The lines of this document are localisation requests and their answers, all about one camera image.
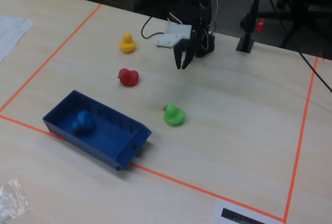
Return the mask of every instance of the red object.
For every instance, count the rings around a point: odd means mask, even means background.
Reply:
[[[122,85],[126,87],[133,87],[135,86],[139,81],[139,73],[135,70],[128,70],[126,68],[123,68],[119,71],[120,82]]]
[[[261,19],[258,23],[256,23],[256,31],[258,33],[261,33],[263,31],[263,26],[264,26],[264,23],[265,23],[265,19]]]

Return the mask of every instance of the yellow rubber duck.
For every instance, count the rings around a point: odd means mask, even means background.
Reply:
[[[133,40],[131,34],[124,33],[120,42],[120,49],[125,53],[130,53],[135,49],[136,42]]]

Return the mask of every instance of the red rubber duck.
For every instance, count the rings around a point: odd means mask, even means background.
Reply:
[[[133,87],[135,86],[139,81],[139,73],[135,70],[128,70],[126,68],[123,68],[119,71],[120,82],[122,85],[126,87]]]

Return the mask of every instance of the black cable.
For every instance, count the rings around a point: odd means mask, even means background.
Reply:
[[[152,17],[149,17],[149,19],[145,22],[145,24],[143,25],[143,27],[142,27],[142,29],[141,29],[141,35],[142,35],[142,37],[143,37],[144,39],[150,39],[151,37],[153,37],[153,36],[155,36],[155,35],[163,35],[163,34],[164,34],[164,32],[156,32],[156,33],[154,33],[154,34],[152,34],[152,35],[150,35],[150,36],[148,36],[148,37],[146,37],[146,36],[143,35],[144,27],[145,27],[146,24],[150,21],[151,18],[152,18]]]
[[[273,1],[269,0],[270,4],[273,8],[274,13],[277,15],[279,22],[281,23],[282,28],[284,29],[284,31],[286,33],[288,33],[288,30],[286,28],[286,26],[284,25],[284,23],[282,22],[280,15],[278,13],[278,11],[276,10]],[[330,86],[323,80],[323,78],[316,72],[316,70],[311,66],[311,64],[308,62],[308,60],[305,58],[305,56],[302,54],[302,52],[298,49],[296,43],[293,41],[293,39],[291,38],[290,41],[292,42],[292,45],[294,46],[294,48],[296,49],[296,51],[300,54],[300,56],[303,58],[303,60],[307,63],[307,65],[311,68],[311,70],[317,75],[317,77],[321,80],[321,82],[330,90],[330,92],[332,93],[332,89],[330,88]]]
[[[215,33],[216,30],[217,30],[217,22],[216,22],[216,20],[213,20],[213,22],[214,22],[214,30],[213,30],[213,32],[210,33],[210,35],[212,35],[213,33]]]

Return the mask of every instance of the robotic arm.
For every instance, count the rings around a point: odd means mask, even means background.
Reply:
[[[185,69],[193,56],[203,57],[214,50],[214,39],[209,34],[211,0],[181,0],[169,13],[165,34],[155,43],[157,47],[173,48],[176,67]],[[182,53],[186,52],[181,65]]]

